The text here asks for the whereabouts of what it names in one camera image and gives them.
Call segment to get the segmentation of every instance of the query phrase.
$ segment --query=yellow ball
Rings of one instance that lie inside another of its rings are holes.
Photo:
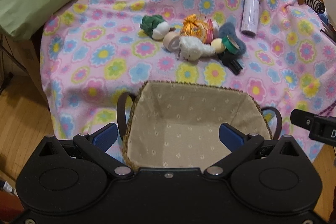
[[[222,39],[216,38],[211,42],[211,47],[215,48],[216,53],[222,53],[225,51],[225,46],[222,43]]]

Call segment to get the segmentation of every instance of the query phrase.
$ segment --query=basket handle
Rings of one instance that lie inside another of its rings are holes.
[[[281,133],[281,130],[282,130],[282,116],[281,116],[279,110],[277,110],[275,107],[266,106],[266,107],[261,108],[261,111],[264,111],[264,110],[273,111],[275,113],[275,116],[277,117],[277,127],[275,128],[275,133],[274,133],[274,136],[273,136],[273,139],[277,140],[277,139],[279,139],[279,136],[280,136],[280,133]]]
[[[117,102],[117,123],[118,123],[119,135],[121,139],[124,138],[126,134],[126,130],[127,130],[125,108],[126,108],[126,100],[128,96],[132,99],[132,102],[135,101],[136,96],[133,93],[124,92],[122,95],[120,95],[118,102]]]

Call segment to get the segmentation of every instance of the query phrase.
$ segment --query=wooden floor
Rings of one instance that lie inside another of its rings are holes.
[[[0,95],[0,177],[15,181],[41,138],[52,131],[48,108],[31,80],[15,76]],[[332,211],[336,185],[334,158],[334,149],[325,145],[314,162],[323,181],[315,211],[325,220]]]

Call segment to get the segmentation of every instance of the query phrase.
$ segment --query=blue gripper pad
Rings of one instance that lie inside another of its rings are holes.
[[[106,152],[118,138],[118,127],[115,123],[110,122],[103,128],[91,134],[89,141],[97,146],[100,150]]]
[[[219,127],[219,140],[233,152],[247,141],[247,136],[228,123],[223,123]]]

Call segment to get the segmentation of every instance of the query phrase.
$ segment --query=gray fuzzy sponge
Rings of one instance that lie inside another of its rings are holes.
[[[236,29],[235,26],[231,22],[226,22],[219,28],[219,33],[218,36],[219,38],[223,38],[225,36],[229,35],[234,39],[234,41],[237,43],[239,46],[239,51],[237,52],[237,56],[241,56],[244,53],[246,53],[246,45],[243,41],[241,41],[237,36],[236,36]]]

